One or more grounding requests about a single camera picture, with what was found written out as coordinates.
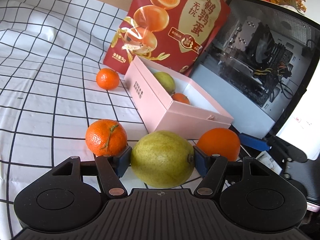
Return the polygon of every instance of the green stem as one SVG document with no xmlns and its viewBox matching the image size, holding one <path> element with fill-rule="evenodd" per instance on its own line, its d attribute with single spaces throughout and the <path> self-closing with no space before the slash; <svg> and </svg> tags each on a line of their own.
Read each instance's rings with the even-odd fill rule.
<svg viewBox="0 0 320 240">
<path fill-rule="evenodd" d="M 108 151 L 109 140 L 110 140 L 111 134 L 113 133 L 113 131 L 114 131 L 118 126 L 119 126 L 119 124 L 116 124 L 116 125 L 111 126 L 108 140 L 107 140 L 107 142 L 105 143 L 105 145 L 104 145 L 102 148 L 100 148 L 99 150 L 102 150 L 102 149 L 106 148 L 106 151 Z"/>
</svg>

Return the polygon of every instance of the grid pattern cloth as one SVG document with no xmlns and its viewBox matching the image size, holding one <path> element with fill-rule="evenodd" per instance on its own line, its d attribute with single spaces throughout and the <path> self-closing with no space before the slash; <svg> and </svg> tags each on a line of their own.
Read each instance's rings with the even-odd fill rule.
<svg viewBox="0 0 320 240">
<path fill-rule="evenodd" d="M 119 121 L 132 147 L 148 133 L 123 75 L 115 90 L 95 82 L 126 14 L 97 0 L 0 0 L 0 240 L 21 230 L 13 202 L 23 188 L 70 156 L 94 160 L 91 123 Z M 200 181 L 194 170 L 178 188 Z M 99 189 L 95 177 L 84 182 Z M 128 192 L 152 188 L 131 167 L 121 182 Z"/>
</svg>

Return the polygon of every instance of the white wall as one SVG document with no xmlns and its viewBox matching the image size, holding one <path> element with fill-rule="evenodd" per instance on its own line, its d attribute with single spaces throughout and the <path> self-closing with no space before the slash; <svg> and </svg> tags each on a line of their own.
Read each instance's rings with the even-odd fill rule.
<svg viewBox="0 0 320 240">
<path fill-rule="evenodd" d="M 320 0 L 307 0 L 305 16 L 320 24 Z M 320 151 L 320 64 L 307 92 L 293 111 L 278 136 L 303 150 L 309 159 Z"/>
</svg>

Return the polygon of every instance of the white vase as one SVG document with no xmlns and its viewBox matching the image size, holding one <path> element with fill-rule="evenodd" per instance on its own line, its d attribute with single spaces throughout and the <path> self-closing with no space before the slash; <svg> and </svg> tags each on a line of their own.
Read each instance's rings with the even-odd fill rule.
<svg viewBox="0 0 320 240">
<path fill-rule="evenodd" d="M 286 5 L 285 4 L 285 5 L 280 5 L 280 6 L 298 13 L 297 9 L 295 7 L 293 7 L 293 6 L 291 6 L 291 5 Z"/>
</svg>

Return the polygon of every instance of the black cable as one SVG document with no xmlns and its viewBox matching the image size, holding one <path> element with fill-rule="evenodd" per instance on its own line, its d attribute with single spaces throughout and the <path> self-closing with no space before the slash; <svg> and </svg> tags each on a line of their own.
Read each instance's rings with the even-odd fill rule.
<svg viewBox="0 0 320 240">
<path fill-rule="evenodd" d="M 308 39 L 308 40 L 307 40 L 306 47 L 308 47 L 309 41 L 312 41 L 312 43 L 315 45 L 315 48 L 317 48 L 318 50 L 320 50 L 320 48 L 317 46 L 316 42 L 315 42 L 314 40 L 311 40 L 311 39 Z"/>
<path fill-rule="evenodd" d="M 285 97 L 286 99 L 291 100 L 291 99 L 293 98 L 293 91 L 291 90 L 291 88 L 289 88 L 287 85 L 285 85 L 285 84 L 282 83 L 282 78 L 280 79 L 279 84 L 280 84 L 281 91 L 282 91 L 284 97 Z M 288 89 L 290 90 L 290 92 L 289 92 L 289 91 L 287 91 L 287 92 L 291 95 L 291 98 L 289 98 L 289 97 L 286 96 L 286 94 L 284 93 L 284 88 L 283 88 L 283 86 L 285 86 L 286 88 L 288 88 Z"/>
</svg>

